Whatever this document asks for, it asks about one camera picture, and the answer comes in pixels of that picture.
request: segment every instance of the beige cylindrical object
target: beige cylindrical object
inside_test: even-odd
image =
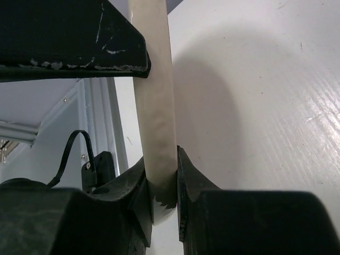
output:
[[[173,73],[165,0],[129,0],[131,23],[144,36],[151,59],[147,79],[134,78],[134,94],[154,224],[176,207],[177,147]]]

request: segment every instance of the white tabletop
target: white tabletop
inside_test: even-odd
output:
[[[177,140],[196,167],[223,189],[311,191],[339,233],[340,1],[185,0],[169,28]],[[131,80],[117,92],[133,164]]]

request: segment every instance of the black wire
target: black wire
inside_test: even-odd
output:
[[[69,159],[69,155],[70,155],[70,152],[71,152],[71,149],[72,149],[72,145],[73,145],[73,143],[74,143],[74,141],[75,141],[75,139],[76,139],[76,137],[79,133],[82,133],[82,135],[85,138],[87,154],[89,156],[89,161],[90,161],[90,164],[91,164],[91,170],[94,174],[97,173],[96,165],[95,165],[95,157],[94,157],[94,153],[92,151],[90,135],[85,130],[75,130],[75,131],[72,132],[72,134],[69,137],[69,140],[67,141],[67,144],[65,146],[64,153],[63,153],[63,156],[62,156],[62,160],[60,162],[59,170],[58,170],[56,176],[47,184],[47,186],[52,188],[60,182],[60,179],[63,176],[63,173],[64,173],[65,168],[66,168],[67,160]]]

